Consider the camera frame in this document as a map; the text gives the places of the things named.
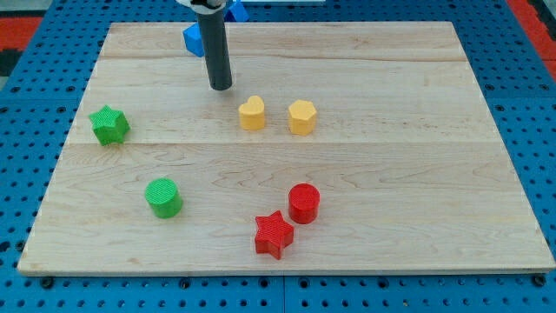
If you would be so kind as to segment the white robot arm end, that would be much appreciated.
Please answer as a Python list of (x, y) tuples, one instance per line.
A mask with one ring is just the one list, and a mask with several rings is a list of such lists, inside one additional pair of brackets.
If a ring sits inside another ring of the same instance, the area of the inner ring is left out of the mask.
[(195, 14), (212, 15), (226, 7), (227, 0), (176, 0), (179, 4), (192, 9)]

